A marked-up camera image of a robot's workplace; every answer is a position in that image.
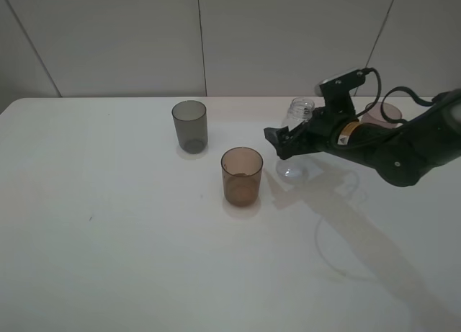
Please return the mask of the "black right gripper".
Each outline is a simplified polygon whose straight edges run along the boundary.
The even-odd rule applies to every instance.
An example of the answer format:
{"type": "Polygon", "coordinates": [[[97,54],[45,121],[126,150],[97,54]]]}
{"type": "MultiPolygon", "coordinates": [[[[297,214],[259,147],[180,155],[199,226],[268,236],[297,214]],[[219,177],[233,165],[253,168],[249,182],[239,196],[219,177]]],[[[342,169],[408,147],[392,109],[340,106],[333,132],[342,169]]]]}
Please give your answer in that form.
{"type": "Polygon", "coordinates": [[[319,152],[345,157],[346,152],[364,150],[364,145],[338,143],[341,131],[357,120],[356,112],[332,113],[326,108],[316,108],[308,122],[301,122],[292,129],[288,126],[266,127],[264,137],[275,145],[277,156],[282,160],[319,152]]]}

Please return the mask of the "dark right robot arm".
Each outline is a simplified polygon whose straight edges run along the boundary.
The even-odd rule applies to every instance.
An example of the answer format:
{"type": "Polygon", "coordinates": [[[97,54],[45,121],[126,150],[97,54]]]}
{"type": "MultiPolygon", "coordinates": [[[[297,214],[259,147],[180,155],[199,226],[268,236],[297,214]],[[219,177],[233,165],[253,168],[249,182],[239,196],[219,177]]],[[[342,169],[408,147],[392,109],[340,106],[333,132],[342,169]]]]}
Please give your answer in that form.
{"type": "Polygon", "coordinates": [[[354,110],[333,109],[332,102],[293,129],[264,129],[281,159],[325,152],[370,167],[389,184],[415,185],[430,170],[460,157],[460,90],[426,101],[401,87],[427,110],[412,120],[399,119],[393,129],[360,122],[354,110]]]}

